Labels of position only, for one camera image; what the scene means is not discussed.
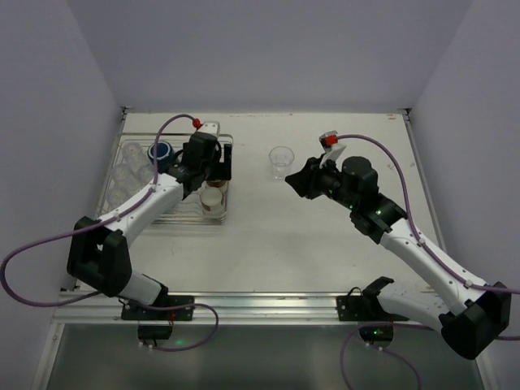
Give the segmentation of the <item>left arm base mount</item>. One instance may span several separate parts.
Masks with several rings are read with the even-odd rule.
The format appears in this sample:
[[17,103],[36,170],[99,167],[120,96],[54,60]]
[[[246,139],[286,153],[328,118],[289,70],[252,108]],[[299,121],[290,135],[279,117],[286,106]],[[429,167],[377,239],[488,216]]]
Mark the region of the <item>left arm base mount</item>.
[[137,339],[144,345],[159,346],[172,335],[175,321],[189,322],[193,319],[193,296],[160,297],[150,308],[142,304],[123,304],[121,319],[138,322]]

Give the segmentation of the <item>white brown banded cup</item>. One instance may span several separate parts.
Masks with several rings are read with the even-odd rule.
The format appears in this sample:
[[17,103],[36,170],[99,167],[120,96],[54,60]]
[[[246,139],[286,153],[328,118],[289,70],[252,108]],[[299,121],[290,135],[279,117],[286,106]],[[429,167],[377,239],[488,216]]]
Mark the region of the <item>white brown banded cup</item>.
[[207,180],[206,185],[211,188],[216,188],[222,193],[225,193],[228,190],[227,180]]

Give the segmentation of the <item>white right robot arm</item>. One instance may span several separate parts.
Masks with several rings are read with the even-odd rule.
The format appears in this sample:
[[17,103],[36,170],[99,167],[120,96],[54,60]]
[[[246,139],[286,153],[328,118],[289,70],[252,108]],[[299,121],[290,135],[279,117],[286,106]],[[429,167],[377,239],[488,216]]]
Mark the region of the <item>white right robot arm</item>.
[[481,279],[464,271],[421,232],[378,186],[378,173],[363,157],[333,161],[309,158],[285,181],[303,198],[325,196],[350,212],[354,227],[396,255],[435,291],[426,297],[389,277],[362,290],[354,309],[369,320],[408,319],[439,332],[459,356],[476,359],[508,326],[511,295],[501,283],[477,288]]

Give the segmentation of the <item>dark blue mug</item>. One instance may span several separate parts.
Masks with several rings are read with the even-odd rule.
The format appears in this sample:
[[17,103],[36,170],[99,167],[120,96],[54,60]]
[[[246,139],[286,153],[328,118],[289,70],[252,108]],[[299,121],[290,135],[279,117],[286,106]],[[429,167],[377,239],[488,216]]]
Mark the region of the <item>dark blue mug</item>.
[[157,168],[159,173],[163,173],[176,160],[175,151],[170,143],[160,141],[157,145],[150,145],[147,150],[147,157],[152,166],[154,165],[154,157],[156,157]]

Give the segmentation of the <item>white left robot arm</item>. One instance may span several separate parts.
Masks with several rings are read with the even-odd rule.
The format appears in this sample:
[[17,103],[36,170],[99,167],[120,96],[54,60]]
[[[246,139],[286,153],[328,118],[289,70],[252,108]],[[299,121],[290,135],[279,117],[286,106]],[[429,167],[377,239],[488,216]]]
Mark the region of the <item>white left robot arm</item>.
[[150,147],[153,179],[121,206],[74,227],[67,273],[107,297],[156,306],[167,287],[132,267],[130,246],[162,213],[211,181],[232,178],[232,144],[212,133],[194,132],[179,150],[155,141]]

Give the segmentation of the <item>clear faceted glass tumbler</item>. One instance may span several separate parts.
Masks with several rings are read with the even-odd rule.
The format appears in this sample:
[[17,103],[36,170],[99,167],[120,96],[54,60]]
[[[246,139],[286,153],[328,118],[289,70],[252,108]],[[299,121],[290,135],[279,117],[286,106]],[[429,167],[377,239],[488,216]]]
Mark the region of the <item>clear faceted glass tumbler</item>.
[[293,151],[287,146],[276,146],[270,151],[271,174],[275,179],[285,179],[291,171],[294,157]]

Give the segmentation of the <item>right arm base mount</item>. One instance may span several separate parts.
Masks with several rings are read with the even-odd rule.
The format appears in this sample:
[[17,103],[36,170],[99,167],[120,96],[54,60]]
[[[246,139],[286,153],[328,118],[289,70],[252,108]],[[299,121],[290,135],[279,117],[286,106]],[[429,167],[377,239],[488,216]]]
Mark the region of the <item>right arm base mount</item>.
[[[359,287],[351,288],[345,295],[336,297],[336,312],[341,322],[392,322],[393,316],[380,307],[371,297],[365,297]],[[394,337],[392,326],[365,325],[357,331],[369,345],[388,347]]]

